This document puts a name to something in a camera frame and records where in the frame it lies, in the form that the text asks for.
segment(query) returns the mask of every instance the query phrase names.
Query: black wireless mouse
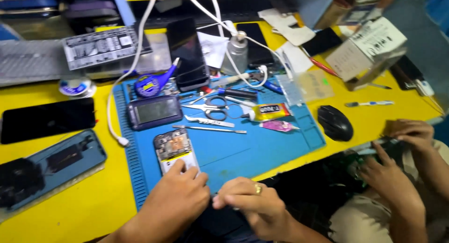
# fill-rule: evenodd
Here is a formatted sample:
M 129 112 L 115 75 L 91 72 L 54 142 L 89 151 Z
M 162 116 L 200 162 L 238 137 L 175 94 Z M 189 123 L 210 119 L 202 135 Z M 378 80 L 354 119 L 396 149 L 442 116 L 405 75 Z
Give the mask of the black wireless mouse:
M 348 118 L 330 105 L 318 109 L 318 122 L 323 126 L 324 133 L 335 141 L 350 141 L 354 135 Z

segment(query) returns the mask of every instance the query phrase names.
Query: hand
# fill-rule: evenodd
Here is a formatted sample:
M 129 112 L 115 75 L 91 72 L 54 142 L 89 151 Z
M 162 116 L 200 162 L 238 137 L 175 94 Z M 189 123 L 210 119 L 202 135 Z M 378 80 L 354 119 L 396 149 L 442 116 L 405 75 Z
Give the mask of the hand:
M 289 236 L 298 222 L 285 209 L 275 189 L 257 183 L 262 189 L 256 194 L 255 184 L 244 177 L 226 182 L 214 197 L 213 207 L 222 209 L 231 205 L 239 208 L 259 239 L 293 241 Z
M 410 143 L 418 151 L 432 148 L 434 129 L 424 121 L 399 119 L 391 127 L 389 136 Z
M 392 210 L 407 217 L 421 216 L 425 213 L 424 204 L 412 182 L 378 143 L 373 142 L 372 145 L 383 165 L 368 157 L 359 175 L 388 202 Z
M 185 162 L 178 159 L 149 193 L 142 209 L 125 225 L 133 239 L 172 242 L 206 209 L 210 190 L 207 174 L 198 168 L 181 174 Z

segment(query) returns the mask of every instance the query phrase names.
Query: pliers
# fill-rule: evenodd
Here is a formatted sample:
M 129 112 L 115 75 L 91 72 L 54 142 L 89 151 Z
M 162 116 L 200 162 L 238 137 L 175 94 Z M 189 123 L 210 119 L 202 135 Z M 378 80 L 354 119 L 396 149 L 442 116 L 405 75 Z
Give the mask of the pliers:
M 267 75 L 267 74 L 265 74 L 265 72 L 250 73 L 250 79 L 257 80 L 259 83 L 261 83 L 264 80 L 264 75 Z M 281 95 L 284 94 L 284 92 L 282 91 L 280 86 L 278 86 L 274 83 L 271 83 L 268 80 L 266 80 L 266 82 L 262 86 L 266 87 L 267 89 L 269 89 L 275 93 L 278 93 Z

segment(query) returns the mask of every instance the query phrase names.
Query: gold ring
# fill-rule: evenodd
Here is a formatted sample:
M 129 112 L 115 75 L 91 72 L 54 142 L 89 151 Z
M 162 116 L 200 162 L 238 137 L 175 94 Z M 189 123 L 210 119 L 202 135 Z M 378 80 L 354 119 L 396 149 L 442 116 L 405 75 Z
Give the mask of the gold ring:
M 256 193 L 257 195 L 261 195 L 261 192 L 262 192 L 262 186 L 260 186 L 260 185 L 257 184 L 257 183 L 254 183 L 254 187 L 255 187 L 255 193 Z

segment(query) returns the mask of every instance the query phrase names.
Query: scissors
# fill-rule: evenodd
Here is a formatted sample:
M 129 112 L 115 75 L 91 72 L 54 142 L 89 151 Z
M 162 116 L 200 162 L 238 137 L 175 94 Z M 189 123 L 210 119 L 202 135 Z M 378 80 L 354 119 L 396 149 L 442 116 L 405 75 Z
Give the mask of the scissors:
M 223 104 L 213 104 L 212 100 L 214 99 L 220 99 L 223 101 Z M 182 105 L 183 107 L 186 108 L 196 108 L 196 109 L 201 109 L 204 111 L 204 114 L 206 115 L 206 117 L 208 119 L 212 119 L 212 120 L 216 120 L 216 121 L 223 121 L 226 119 L 226 117 L 230 117 L 228 115 L 228 113 L 223 109 L 226 108 L 228 109 L 228 101 L 226 100 L 226 98 L 222 97 L 222 96 L 213 96 L 210 97 L 206 100 L 206 102 L 204 104 L 194 104 L 194 105 Z M 211 116 L 211 113 L 222 113 L 224 114 L 224 117 L 222 118 L 214 118 L 213 116 Z

